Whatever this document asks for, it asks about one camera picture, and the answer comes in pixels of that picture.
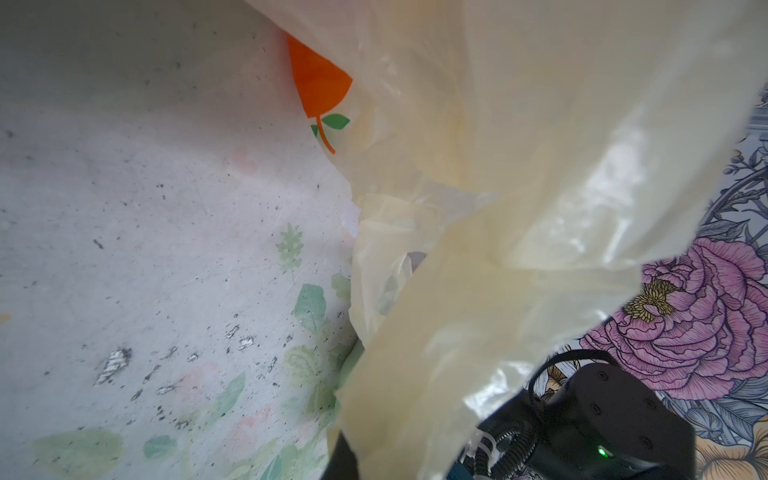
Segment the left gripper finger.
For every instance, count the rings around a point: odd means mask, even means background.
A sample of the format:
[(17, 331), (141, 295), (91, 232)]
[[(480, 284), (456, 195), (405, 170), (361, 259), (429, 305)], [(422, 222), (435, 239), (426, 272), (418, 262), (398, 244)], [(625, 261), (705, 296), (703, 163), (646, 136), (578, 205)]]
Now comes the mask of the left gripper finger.
[(340, 434), (321, 480), (359, 480), (358, 462), (345, 436)]

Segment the translucent plastic bag orange print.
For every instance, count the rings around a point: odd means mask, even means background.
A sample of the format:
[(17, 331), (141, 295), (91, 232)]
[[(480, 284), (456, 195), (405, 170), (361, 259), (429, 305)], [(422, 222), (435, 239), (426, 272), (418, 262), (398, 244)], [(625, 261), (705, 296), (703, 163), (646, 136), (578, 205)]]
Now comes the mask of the translucent plastic bag orange print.
[(258, 1), (360, 216), (338, 392), (360, 479), (449, 479), (530, 382), (609, 353), (767, 475), (763, 1)]

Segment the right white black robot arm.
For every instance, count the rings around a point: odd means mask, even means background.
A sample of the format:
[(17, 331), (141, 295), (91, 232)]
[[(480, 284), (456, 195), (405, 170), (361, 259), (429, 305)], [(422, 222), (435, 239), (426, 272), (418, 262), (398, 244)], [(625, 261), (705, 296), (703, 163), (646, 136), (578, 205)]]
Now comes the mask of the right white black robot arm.
[(530, 382), (482, 421), (449, 479), (693, 479), (695, 433), (602, 350), (557, 354), (585, 364), (542, 395)]

